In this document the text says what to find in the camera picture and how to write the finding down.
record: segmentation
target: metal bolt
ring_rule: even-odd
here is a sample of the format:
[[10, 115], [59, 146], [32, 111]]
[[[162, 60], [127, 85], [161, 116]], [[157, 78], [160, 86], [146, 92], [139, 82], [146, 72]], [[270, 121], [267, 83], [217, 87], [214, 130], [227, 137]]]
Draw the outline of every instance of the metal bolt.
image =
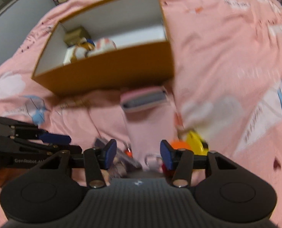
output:
[[92, 188], [101, 188], [104, 185], [105, 185], [104, 182], [101, 180], [93, 180], [89, 183], [89, 186]]
[[186, 187], [188, 184], [189, 184], [188, 181], [186, 181], [184, 179], [177, 179], [173, 182], [173, 185], [177, 188]]

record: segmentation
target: wall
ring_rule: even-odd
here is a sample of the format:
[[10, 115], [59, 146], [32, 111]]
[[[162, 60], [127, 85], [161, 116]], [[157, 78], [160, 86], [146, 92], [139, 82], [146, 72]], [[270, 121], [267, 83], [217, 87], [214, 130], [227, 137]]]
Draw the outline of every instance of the wall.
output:
[[40, 18], [53, 7], [53, 0], [18, 0], [0, 15], [0, 65], [15, 53]]

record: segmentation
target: bed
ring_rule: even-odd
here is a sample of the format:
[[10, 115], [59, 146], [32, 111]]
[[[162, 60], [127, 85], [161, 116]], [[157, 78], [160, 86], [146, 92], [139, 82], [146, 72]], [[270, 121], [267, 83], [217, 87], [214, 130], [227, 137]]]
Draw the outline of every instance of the bed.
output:
[[[271, 220], [282, 227], [282, 6], [276, 0], [161, 0], [175, 78], [169, 102], [128, 119], [121, 91], [61, 99], [30, 79], [56, 22], [97, 0], [70, 0], [47, 13], [0, 66], [0, 116], [33, 122], [89, 148], [96, 137], [131, 142], [134, 156], [159, 153], [178, 120], [269, 182], [278, 195]], [[74, 172], [83, 181], [83, 172]], [[193, 182], [204, 176], [193, 175]], [[0, 207], [0, 226], [6, 217]]]

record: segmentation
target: open cardboard box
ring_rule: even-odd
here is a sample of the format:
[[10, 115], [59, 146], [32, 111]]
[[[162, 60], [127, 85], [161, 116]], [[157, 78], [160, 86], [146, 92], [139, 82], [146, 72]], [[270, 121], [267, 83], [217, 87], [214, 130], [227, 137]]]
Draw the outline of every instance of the open cardboard box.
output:
[[[83, 26], [93, 41], [109, 38], [116, 50], [69, 63], [66, 32]], [[59, 96], [94, 89], [160, 85], [174, 76], [160, 0], [100, 0], [53, 29], [32, 79]]]

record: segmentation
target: pink blanket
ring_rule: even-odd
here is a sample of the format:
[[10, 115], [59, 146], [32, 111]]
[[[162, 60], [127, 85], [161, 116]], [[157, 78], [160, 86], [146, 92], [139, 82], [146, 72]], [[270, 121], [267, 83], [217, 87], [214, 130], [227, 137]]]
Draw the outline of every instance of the pink blanket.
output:
[[[175, 111], [217, 150], [269, 182], [271, 220], [282, 227], [282, 7], [276, 0], [162, 0], [176, 75], [169, 103], [125, 116], [119, 91], [60, 100], [30, 79], [51, 28], [96, 0], [70, 0], [47, 13], [0, 67], [0, 116], [69, 134], [84, 149], [95, 137], [131, 142], [134, 156], [159, 153], [175, 137]], [[194, 176], [194, 183], [203, 176]], [[83, 181], [83, 172], [75, 179]], [[0, 225], [6, 217], [0, 207]]]

